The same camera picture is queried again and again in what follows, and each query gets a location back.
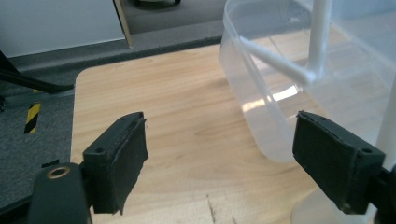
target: screw hole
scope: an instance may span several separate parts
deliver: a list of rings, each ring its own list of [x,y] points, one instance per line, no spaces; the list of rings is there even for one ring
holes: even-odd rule
[[[102,147],[99,147],[99,148],[97,148],[96,150],[95,150],[95,152],[96,153],[102,153],[102,152],[104,152],[105,150],[102,148]]]
[[[67,175],[69,172],[70,172],[69,167],[66,167],[66,166],[58,167],[58,168],[55,168],[55,169],[49,171],[47,173],[47,177],[49,179],[56,179],[56,178],[60,178],[62,176]]]
[[[362,149],[363,152],[365,153],[372,153],[373,151],[370,148],[364,148]]]

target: yellow and black tape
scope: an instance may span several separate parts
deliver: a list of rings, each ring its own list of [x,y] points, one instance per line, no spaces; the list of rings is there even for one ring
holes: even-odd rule
[[[38,119],[38,112],[40,111],[41,104],[31,105],[29,107],[29,111],[27,113],[27,120],[25,125],[25,130],[23,133],[35,133],[37,119]]]

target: white wall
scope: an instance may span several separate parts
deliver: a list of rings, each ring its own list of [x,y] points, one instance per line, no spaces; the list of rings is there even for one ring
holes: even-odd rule
[[[0,0],[8,58],[123,38],[112,0]]]

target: scratch mark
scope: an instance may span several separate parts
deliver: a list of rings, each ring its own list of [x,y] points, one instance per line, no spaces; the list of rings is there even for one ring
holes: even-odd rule
[[[206,198],[207,198],[207,204],[209,205],[210,214],[212,215],[212,221],[213,221],[213,223],[216,223],[216,217],[215,217],[216,212],[215,212],[215,209],[213,208],[212,203],[209,200],[209,195],[208,194],[206,194]]]

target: white pole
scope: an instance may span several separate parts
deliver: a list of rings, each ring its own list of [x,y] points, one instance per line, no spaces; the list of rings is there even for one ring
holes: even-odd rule
[[[331,16],[332,0],[314,1],[309,40],[308,70],[314,72],[317,79],[320,79],[324,73]]]

